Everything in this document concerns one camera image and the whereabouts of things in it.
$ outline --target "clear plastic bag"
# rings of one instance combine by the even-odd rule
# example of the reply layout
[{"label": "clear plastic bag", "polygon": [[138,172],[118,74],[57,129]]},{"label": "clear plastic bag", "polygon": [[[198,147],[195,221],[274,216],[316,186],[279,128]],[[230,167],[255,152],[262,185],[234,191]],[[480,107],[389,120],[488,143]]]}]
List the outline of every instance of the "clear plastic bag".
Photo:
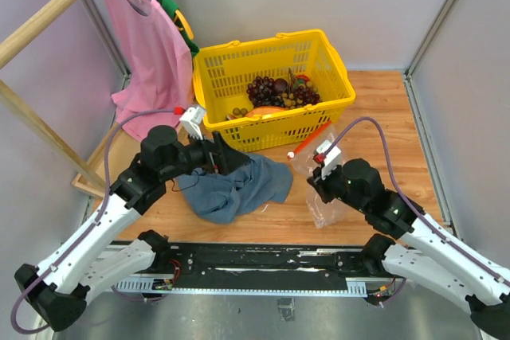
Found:
[{"label": "clear plastic bag", "polygon": [[[330,125],[299,153],[294,155],[294,158],[290,161],[292,168],[299,174],[303,174],[305,177],[310,177],[313,170],[317,167],[317,164],[313,160],[315,149],[323,143],[324,140],[327,139],[330,143],[332,143],[335,138],[335,128]],[[342,150],[342,164],[346,161],[347,156]],[[336,199],[330,203],[324,204],[320,200],[319,194],[311,186],[308,186],[306,190],[306,203],[318,229],[340,221],[343,217],[345,217],[346,212],[350,209],[349,206]]]}]

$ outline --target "yellow plastic basket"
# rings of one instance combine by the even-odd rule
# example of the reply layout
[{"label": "yellow plastic basket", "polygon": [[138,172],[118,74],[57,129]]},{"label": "yellow plastic basket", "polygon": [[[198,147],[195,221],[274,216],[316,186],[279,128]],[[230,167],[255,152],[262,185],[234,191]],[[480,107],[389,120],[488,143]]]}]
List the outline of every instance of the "yellow plastic basket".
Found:
[{"label": "yellow plastic basket", "polygon": [[[246,86],[255,76],[288,79],[289,68],[310,77],[323,102],[226,121],[235,107],[253,109]],[[356,97],[340,56],[320,29],[200,49],[193,82],[197,101],[207,110],[206,129],[219,131],[231,147],[242,151],[302,141],[323,123],[335,122]]]}]

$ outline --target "pink shirt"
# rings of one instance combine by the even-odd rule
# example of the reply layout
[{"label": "pink shirt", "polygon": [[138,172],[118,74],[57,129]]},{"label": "pink shirt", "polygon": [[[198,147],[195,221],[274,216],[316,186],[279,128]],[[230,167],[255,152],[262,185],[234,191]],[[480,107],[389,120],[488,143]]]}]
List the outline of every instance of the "pink shirt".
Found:
[{"label": "pink shirt", "polygon": [[[138,111],[188,107],[193,99],[190,49],[158,1],[105,1],[132,72],[129,86],[112,95],[117,122]],[[141,141],[152,127],[177,126],[179,117],[172,113],[143,115],[126,123],[124,130]]]}]

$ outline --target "wooden floor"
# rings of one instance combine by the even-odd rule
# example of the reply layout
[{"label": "wooden floor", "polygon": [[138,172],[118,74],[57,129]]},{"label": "wooden floor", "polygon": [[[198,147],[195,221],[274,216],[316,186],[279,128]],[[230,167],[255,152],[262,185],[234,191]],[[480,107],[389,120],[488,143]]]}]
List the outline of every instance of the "wooden floor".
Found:
[{"label": "wooden floor", "polygon": [[[376,118],[386,133],[399,185],[440,221],[441,215],[400,73],[350,72],[349,78],[357,99],[335,125],[337,132],[361,115]],[[284,162],[289,149],[295,146],[275,147],[261,153]],[[351,130],[343,140],[342,148],[349,158],[365,158],[378,168],[385,184],[391,187],[383,147],[370,123],[361,123]],[[374,230],[365,223],[363,215],[352,209],[341,221],[317,229],[305,201],[308,187],[305,178],[295,174],[284,204],[269,203],[262,211],[266,207],[263,204],[230,225],[215,225],[196,217],[181,193],[169,191],[141,219],[121,233],[120,239],[134,239],[148,229],[168,235],[170,240],[198,242],[362,245],[372,236]]]}]

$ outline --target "crumpled cloth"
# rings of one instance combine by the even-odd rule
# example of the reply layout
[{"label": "crumpled cloth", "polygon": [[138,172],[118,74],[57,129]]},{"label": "crumpled cloth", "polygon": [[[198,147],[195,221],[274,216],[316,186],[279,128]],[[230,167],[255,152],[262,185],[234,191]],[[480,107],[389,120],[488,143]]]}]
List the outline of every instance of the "crumpled cloth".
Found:
[{"label": "crumpled cloth", "polygon": [[228,175],[198,168],[192,175],[177,177],[184,198],[199,217],[227,224],[267,201],[285,201],[293,180],[287,165],[259,154],[247,155],[249,163]]}]

